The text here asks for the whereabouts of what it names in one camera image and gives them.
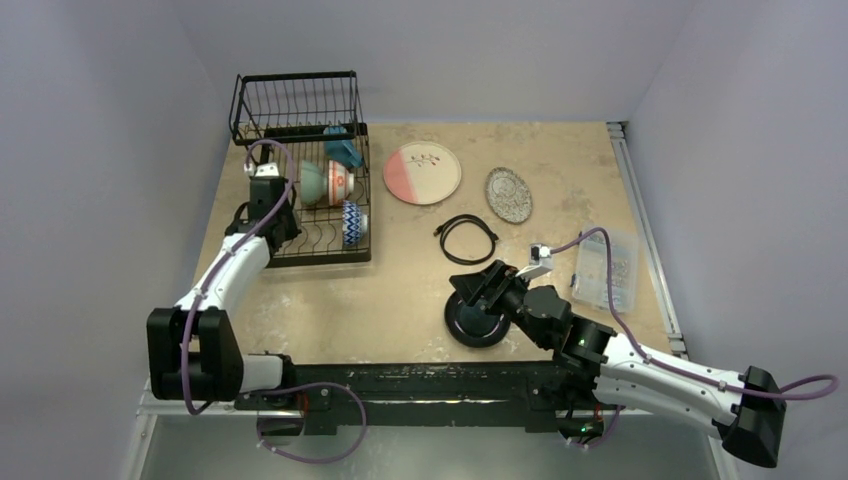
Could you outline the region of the black plate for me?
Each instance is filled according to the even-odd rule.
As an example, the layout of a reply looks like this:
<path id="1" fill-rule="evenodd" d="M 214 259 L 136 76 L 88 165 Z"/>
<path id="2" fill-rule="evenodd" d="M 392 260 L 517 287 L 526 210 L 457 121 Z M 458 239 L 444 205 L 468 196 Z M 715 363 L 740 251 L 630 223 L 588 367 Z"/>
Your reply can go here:
<path id="1" fill-rule="evenodd" d="M 511 327 L 511 321 L 505 316 L 488 314 L 477 306 L 468 306 L 456 292 L 446 301 L 444 321 L 450 335 L 472 349 L 497 345 Z"/>

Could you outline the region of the celadon green bowl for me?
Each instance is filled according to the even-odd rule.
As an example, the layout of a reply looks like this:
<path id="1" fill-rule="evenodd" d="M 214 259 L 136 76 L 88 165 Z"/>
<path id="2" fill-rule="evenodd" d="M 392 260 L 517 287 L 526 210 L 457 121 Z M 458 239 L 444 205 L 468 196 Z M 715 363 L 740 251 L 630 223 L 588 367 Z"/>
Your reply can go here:
<path id="1" fill-rule="evenodd" d="M 315 163 L 303 160 L 300 165 L 300 200 L 303 205 L 314 205 L 327 194 L 324 171 Z"/>

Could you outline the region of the red floral bowl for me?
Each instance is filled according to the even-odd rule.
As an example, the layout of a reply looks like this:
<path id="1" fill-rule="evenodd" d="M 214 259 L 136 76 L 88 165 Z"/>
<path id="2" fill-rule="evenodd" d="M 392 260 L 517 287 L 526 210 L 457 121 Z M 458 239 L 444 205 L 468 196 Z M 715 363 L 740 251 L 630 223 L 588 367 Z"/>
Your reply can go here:
<path id="1" fill-rule="evenodd" d="M 341 205 L 355 190 L 356 179 L 342 163 L 328 161 L 327 168 L 327 203 L 331 206 Z"/>

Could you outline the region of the blue mug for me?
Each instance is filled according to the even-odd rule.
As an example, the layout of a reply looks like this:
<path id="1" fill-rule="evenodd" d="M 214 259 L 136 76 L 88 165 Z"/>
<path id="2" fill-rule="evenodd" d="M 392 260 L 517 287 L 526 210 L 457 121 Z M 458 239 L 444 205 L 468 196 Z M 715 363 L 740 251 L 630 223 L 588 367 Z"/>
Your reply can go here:
<path id="1" fill-rule="evenodd" d="M 349 170 L 364 165 L 363 155 L 354 146 L 352 139 L 327 140 L 324 142 L 324 150 L 328 157 Z"/>

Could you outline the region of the red patterned bowl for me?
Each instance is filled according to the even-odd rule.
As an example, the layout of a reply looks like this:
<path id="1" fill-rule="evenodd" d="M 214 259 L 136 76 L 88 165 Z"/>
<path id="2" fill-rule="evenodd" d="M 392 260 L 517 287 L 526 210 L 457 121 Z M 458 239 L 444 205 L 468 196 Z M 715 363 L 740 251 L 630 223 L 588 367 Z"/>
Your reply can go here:
<path id="1" fill-rule="evenodd" d="M 357 246 L 368 233 L 368 215 L 349 200 L 342 204 L 342 242 L 345 247 Z"/>

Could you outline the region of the grey speckled oval dish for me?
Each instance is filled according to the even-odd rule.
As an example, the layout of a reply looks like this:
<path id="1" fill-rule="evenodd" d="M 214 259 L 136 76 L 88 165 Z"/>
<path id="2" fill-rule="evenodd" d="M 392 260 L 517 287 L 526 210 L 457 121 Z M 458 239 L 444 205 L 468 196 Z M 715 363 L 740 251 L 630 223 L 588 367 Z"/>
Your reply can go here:
<path id="1" fill-rule="evenodd" d="M 484 193 L 493 213 L 507 223 L 524 223 L 532 214 L 533 199 L 529 186 L 509 168 L 492 169 L 486 177 Z"/>

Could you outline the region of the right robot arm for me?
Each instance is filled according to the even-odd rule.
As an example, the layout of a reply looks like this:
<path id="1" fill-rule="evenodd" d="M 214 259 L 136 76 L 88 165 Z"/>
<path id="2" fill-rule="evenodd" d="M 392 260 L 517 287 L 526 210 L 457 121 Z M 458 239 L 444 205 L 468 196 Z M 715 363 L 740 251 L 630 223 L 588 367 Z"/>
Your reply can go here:
<path id="1" fill-rule="evenodd" d="M 646 347 L 623 329 L 574 313 L 555 287 L 532 287 L 502 261 L 449 282 L 466 306 L 509 321 L 551 351 L 569 372 L 561 381 L 569 404 L 596 399 L 671 417 L 718 439 L 739 460 L 776 467 L 787 406 L 770 372 L 722 370 Z"/>

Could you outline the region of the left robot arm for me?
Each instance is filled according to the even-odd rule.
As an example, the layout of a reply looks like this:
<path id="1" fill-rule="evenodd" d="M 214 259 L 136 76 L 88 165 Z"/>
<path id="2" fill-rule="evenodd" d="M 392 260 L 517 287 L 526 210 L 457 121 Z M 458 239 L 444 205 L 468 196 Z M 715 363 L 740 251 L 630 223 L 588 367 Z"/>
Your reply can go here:
<path id="1" fill-rule="evenodd" d="M 152 394 L 182 400 L 193 414 L 254 391 L 275 409 L 297 399 L 298 382 L 284 373 L 286 356 L 242 354 L 230 322 L 247 288 L 297 230 L 292 181 L 280 174 L 256 175 L 249 192 L 198 283 L 174 306 L 156 308 L 147 319 Z"/>

